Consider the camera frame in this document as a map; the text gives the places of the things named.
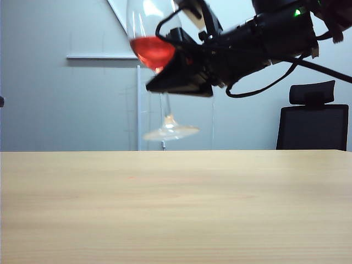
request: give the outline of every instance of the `table surface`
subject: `table surface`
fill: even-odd
[[[352,263],[352,153],[1,153],[9,263]]]

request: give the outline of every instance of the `chair backrest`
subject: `chair backrest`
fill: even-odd
[[[281,109],[276,149],[336,149],[346,150],[348,105],[332,102],[333,82],[294,85],[290,102],[304,106]]]

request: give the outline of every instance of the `glass stem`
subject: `glass stem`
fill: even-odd
[[[170,99],[167,92],[160,94],[161,105],[162,105],[162,114],[164,117],[171,115]]]

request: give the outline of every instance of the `black cable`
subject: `black cable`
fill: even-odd
[[[182,42],[182,41],[170,40],[170,39],[160,35],[160,29],[161,29],[162,25],[165,24],[167,21],[171,20],[171,18],[173,18],[176,14],[181,12],[183,9],[189,9],[189,8],[185,5],[185,6],[181,7],[181,8],[179,8],[179,9],[177,9],[174,13],[170,14],[168,17],[166,17],[165,19],[163,19],[163,20],[161,20],[159,22],[159,24],[156,27],[156,32],[155,32],[157,37],[159,37],[163,41],[166,41],[166,42],[168,42],[170,44],[173,44],[174,46],[185,46],[185,47],[192,47],[192,48],[197,47],[197,48],[202,49],[202,50],[210,50],[210,51],[227,51],[227,52],[233,52],[233,53],[246,53],[246,54],[249,54],[249,55],[252,55],[252,56],[260,56],[262,58],[270,59],[270,60],[274,59],[274,60],[279,60],[279,61],[291,62],[293,64],[289,68],[289,70],[281,78],[279,78],[277,81],[273,82],[272,84],[268,85],[267,87],[259,89],[259,90],[256,90],[256,91],[253,91],[253,92],[243,93],[243,94],[233,95],[233,96],[246,97],[246,96],[251,96],[251,95],[254,95],[254,94],[258,94],[259,92],[265,91],[268,88],[270,88],[273,85],[275,85],[276,83],[278,83],[279,81],[281,81],[282,79],[284,79],[285,77],[287,77],[297,67],[297,65],[300,65],[302,67],[315,70],[317,72],[321,72],[321,73],[330,75],[332,77],[335,77],[337,79],[346,81],[348,83],[352,83],[352,77],[351,76],[345,75],[343,73],[339,73],[338,71],[326,68],[324,66],[321,66],[321,65],[318,65],[318,64],[315,64],[315,63],[307,62],[307,61],[303,60],[302,56],[297,59],[297,58],[290,57],[290,56],[283,55],[283,54],[263,53],[263,52],[249,51],[247,49],[215,47],[215,46],[210,46],[210,45],[198,45],[198,44],[193,44],[193,43],[185,43],[185,42]],[[328,32],[323,34],[322,36],[329,38]],[[229,91],[231,90],[232,86],[233,86],[233,83],[231,85],[229,85],[229,87],[226,90],[228,95],[229,94],[231,95],[231,93]]]
[[[305,57],[307,57],[307,53],[303,53],[298,59],[302,60]],[[227,86],[226,94],[229,97],[231,97],[231,98],[244,98],[244,97],[249,97],[249,96],[260,94],[261,92],[264,92],[264,91],[268,90],[270,87],[274,86],[278,82],[280,82],[283,79],[285,79],[288,75],[290,75],[294,71],[294,69],[297,67],[297,65],[298,65],[297,63],[293,63],[291,65],[291,67],[286,71],[286,73],[284,75],[282,75],[279,79],[277,79],[276,81],[272,82],[271,84],[269,84],[268,86],[266,86],[266,87],[264,87],[262,89],[258,89],[258,90],[251,91],[251,92],[235,94],[235,93],[231,93],[231,89],[232,89],[233,85],[235,84],[235,82],[233,82],[232,84]]]
[[[316,40],[320,41],[320,40],[328,40],[331,39],[332,35],[329,31],[325,32],[323,35],[317,36]]]

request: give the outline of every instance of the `white wall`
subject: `white wall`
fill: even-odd
[[[251,1],[209,0],[223,27],[254,15]],[[318,34],[325,28],[314,20]],[[196,35],[191,24],[185,28]],[[321,42],[315,63],[352,75],[350,43]],[[126,35],[105,0],[2,0],[2,150],[136,149],[136,62],[67,61],[68,53],[130,52]],[[287,63],[244,78],[234,90],[264,87]],[[142,70],[142,79],[152,76]],[[232,99],[215,88],[214,98],[171,95],[183,124],[195,136],[167,143],[168,149],[274,149],[280,108],[289,105],[292,84],[333,78],[298,67],[280,84],[255,97]],[[143,132],[160,123],[158,95],[143,91]],[[352,101],[352,86],[337,80],[335,103]],[[348,149],[352,150],[352,133]],[[160,149],[143,142],[143,149]]]

